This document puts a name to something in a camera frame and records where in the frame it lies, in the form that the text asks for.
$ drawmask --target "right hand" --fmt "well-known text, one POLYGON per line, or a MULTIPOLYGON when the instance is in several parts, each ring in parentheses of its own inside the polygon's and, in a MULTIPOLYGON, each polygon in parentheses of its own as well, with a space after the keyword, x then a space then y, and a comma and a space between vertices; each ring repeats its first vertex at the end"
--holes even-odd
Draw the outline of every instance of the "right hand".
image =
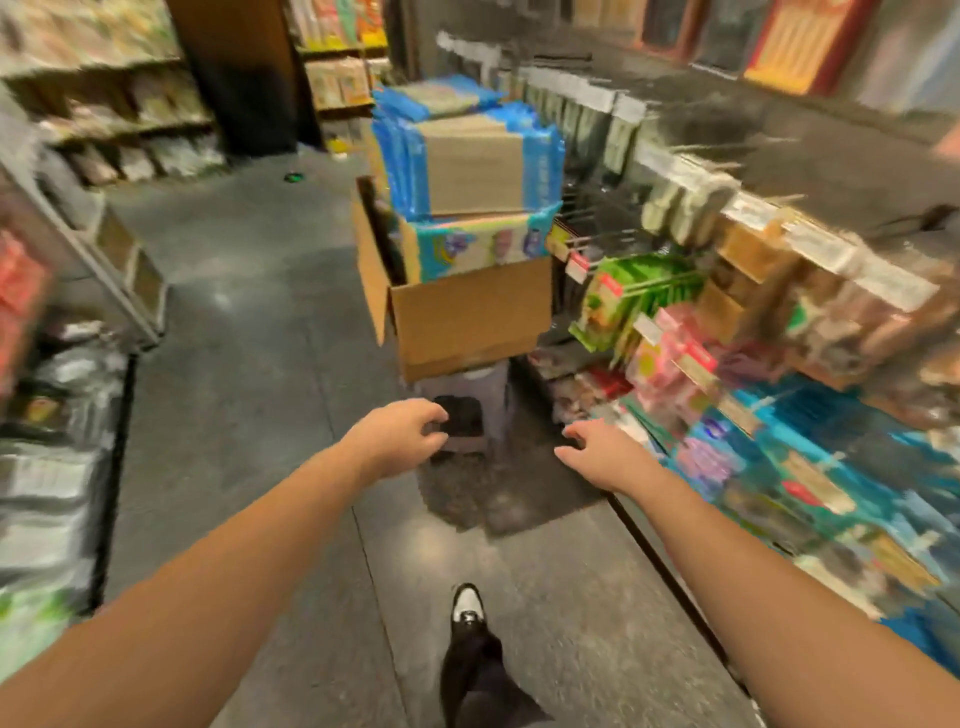
POLYGON ((642 482, 660 469, 660 463, 643 445, 603 420, 568 425, 564 437, 580 440, 584 448, 555 448, 557 457, 605 491, 625 493, 631 483, 642 482))

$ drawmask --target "cardboard box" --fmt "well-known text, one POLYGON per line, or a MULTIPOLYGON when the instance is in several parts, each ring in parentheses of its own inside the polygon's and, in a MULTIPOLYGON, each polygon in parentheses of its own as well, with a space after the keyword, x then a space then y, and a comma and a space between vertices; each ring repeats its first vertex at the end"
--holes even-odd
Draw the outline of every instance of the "cardboard box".
POLYGON ((358 178, 351 201, 357 270, 377 343, 383 346, 388 325, 396 331, 405 381, 483 366, 536 347, 537 337, 550 328, 549 257, 396 285, 368 214, 371 196, 371 179, 358 178))

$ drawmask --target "plastic stool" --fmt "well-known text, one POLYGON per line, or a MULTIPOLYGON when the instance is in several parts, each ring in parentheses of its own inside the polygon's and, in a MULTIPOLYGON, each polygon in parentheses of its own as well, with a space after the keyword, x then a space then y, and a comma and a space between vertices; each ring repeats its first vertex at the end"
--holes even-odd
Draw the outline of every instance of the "plastic stool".
POLYGON ((450 435, 449 452, 485 452, 497 455, 506 448, 513 416, 508 373, 510 362, 498 361, 486 369, 422 379, 416 393, 442 405, 450 415, 443 432, 450 435))

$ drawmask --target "hand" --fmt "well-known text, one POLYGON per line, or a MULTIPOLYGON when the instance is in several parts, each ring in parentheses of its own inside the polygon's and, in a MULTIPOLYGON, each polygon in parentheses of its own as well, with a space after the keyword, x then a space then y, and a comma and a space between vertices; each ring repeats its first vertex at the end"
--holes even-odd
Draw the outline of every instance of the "hand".
POLYGON ((643 445, 603 420, 568 425, 564 437, 580 440, 584 448, 555 448, 557 457, 602 490, 625 493, 632 483, 643 482, 660 469, 657 459, 643 445))
POLYGON ((370 480, 379 480, 413 470, 443 447, 445 432, 424 435, 423 428, 448 418, 446 410, 430 400, 395 401, 351 427, 341 444, 368 466, 370 480))

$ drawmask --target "stacked packages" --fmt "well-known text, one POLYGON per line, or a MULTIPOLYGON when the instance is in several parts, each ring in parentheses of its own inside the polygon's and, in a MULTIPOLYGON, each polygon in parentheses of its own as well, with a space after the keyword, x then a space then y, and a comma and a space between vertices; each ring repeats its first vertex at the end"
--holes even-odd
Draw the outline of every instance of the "stacked packages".
POLYGON ((382 88, 372 134, 407 281, 545 255, 564 142, 522 103, 464 76, 382 88))

